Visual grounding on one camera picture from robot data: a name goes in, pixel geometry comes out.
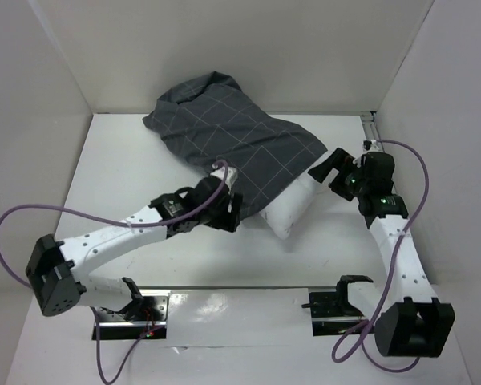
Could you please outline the white pillow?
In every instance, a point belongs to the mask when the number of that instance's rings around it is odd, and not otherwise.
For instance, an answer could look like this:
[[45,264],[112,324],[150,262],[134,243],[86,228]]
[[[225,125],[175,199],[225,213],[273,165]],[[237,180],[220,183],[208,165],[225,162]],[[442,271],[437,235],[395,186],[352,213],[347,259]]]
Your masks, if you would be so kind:
[[319,187],[320,184],[304,172],[263,208],[259,215],[278,238],[285,240],[313,202]]

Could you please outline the dark grey checked pillowcase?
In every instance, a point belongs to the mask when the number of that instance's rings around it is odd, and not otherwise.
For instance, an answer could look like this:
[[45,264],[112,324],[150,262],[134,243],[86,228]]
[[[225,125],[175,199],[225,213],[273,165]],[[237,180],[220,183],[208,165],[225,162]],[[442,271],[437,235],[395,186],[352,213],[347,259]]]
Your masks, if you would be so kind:
[[170,88],[143,124],[191,166],[211,172],[225,160],[236,169],[241,219],[259,213],[326,152],[314,134],[268,115],[217,71]]

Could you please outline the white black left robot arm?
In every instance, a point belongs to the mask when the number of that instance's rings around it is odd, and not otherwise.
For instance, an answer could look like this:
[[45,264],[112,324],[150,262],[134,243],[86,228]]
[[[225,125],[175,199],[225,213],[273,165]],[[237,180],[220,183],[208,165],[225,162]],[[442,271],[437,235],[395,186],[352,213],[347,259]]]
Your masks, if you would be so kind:
[[121,318],[139,316],[148,300],[135,282],[126,277],[97,277],[94,271],[126,253],[189,233],[199,225],[235,232],[242,204],[242,195],[232,190],[236,179],[236,169],[222,168],[194,188],[157,197],[117,225],[61,241],[51,234],[40,237],[26,276],[42,315],[60,315],[104,291],[118,294],[113,309]]

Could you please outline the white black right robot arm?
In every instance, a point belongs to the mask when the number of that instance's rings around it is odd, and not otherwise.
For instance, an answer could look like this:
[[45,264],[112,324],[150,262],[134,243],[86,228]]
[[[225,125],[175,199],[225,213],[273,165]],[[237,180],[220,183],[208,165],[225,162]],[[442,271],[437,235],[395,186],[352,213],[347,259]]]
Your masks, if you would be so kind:
[[331,191],[358,203],[358,211],[380,250],[387,279],[382,288],[365,275],[343,275],[327,300],[310,295],[315,317],[360,317],[357,332],[372,333],[385,357],[437,358],[455,320],[453,306],[439,300],[419,260],[410,227],[415,215],[394,193],[394,158],[367,140],[355,158],[342,148],[309,170],[322,182],[332,172]]

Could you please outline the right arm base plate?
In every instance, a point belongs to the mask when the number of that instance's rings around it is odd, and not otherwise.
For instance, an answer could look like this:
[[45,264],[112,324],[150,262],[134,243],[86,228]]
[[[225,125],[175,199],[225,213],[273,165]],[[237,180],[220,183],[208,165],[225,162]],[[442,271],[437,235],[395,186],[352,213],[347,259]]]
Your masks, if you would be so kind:
[[301,308],[309,311],[313,337],[340,336],[366,317],[353,307],[338,305],[334,290],[310,291]]

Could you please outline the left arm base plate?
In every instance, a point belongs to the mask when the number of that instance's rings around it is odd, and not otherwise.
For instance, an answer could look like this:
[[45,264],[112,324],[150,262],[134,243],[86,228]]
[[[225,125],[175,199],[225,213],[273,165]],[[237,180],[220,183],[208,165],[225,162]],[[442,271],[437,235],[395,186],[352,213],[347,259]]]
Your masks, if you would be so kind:
[[98,308],[101,341],[135,341],[167,338],[167,320],[170,292],[168,290],[141,289],[143,304],[137,308],[109,310]]

